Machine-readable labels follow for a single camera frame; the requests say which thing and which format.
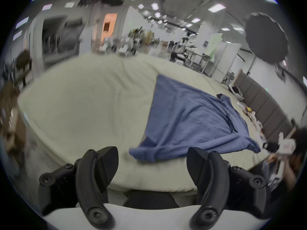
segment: chair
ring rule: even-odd
[[[29,63],[29,69],[25,69],[26,65]],[[32,59],[30,58],[30,52],[25,50],[22,52],[16,60],[17,73],[22,70],[22,74],[18,75],[14,81],[15,86],[17,86],[21,81],[23,86],[26,86],[25,77],[32,69]]]

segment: ceiling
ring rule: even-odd
[[[30,24],[32,19],[41,11],[42,7],[46,4],[52,3],[52,6],[63,7],[65,3],[75,1],[78,3],[79,0],[35,0],[30,2],[28,8],[21,14],[21,19],[29,16]],[[159,10],[155,11],[152,9],[151,4],[157,3],[159,5]],[[239,25],[244,28],[246,18],[249,13],[252,12],[263,12],[268,14],[270,17],[275,19],[281,27],[284,29],[288,39],[289,39],[289,58],[293,61],[294,71],[305,72],[307,75],[307,70],[305,69],[305,53],[301,44],[299,43],[299,38],[296,35],[291,23],[284,15],[278,4],[269,3],[265,0],[124,0],[124,5],[132,5],[138,9],[139,4],[143,4],[144,8],[139,10],[143,13],[144,10],[148,10],[150,15],[154,17],[155,12],[159,12],[161,15],[167,14],[168,20],[168,31],[174,31],[176,27],[172,26],[170,23],[181,26],[184,21],[191,23],[194,18],[199,18],[200,21],[197,23],[191,23],[192,26],[189,27],[194,32],[199,30],[201,23],[206,20],[208,9],[216,3],[223,4],[225,9],[225,17],[222,23],[222,27],[229,27],[230,31],[224,32],[224,36],[230,38],[229,40],[238,40],[242,45],[244,45],[245,35],[238,31],[232,29],[233,25]],[[21,28],[13,29],[12,35],[17,33]]]

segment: bed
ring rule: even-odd
[[[186,67],[144,54],[82,55],[60,63],[29,85],[18,98],[23,119],[40,147],[56,162],[75,163],[88,149],[118,148],[119,166],[110,188],[127,191],[193,192],[186,158],[147,163],[129,155],[144,139],[156,78],[165,75],[213,96],[225,94],[256,140],[251,121],[220,83]],[[261,150],[222,154],[231,165],[250,169],[268,156]]]

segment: orange wall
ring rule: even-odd
[[[111,36],[113,34],[116,18],[117,18],[117,14],[116,13],[107,13],[106,16],[104,17],[104,21],[103,21],[103,25],[102,25],[102,33],[101,33],[101,40],[102,41],[103,41],[103,39],[105,37],[109,37],[109,36]],[[103,31],[104,24],[106,22],[110,22],[110,27],[109,27],[109,31],[108,32],[104,32]]]

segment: floor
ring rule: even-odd
[[[168,54],[166,47],[162,45],[157,45],[154,47],[143,46],[138,49],[137,53],[164,58],[167,61],[170,59],[170,55]],[[4,164],[6,165],[8,177],[16,191],[36,212],[38,212],[39,177],[43,173],[52,172],[58,169],[60,165],[45,152],[45,150],[40,146],[40,144],[37,143],[29,131],[26,132],[24,165],[21,168],[12,169],[12,164],[14,166],[14,162],[9,161]],[[115,190],[108,190],[108,196],[109,202],[116,205],[123,205],[127,199],[122,192]],[[173,197],[181,207],[191,205],[195,200],[195,195],[183,197],[173,194]]]

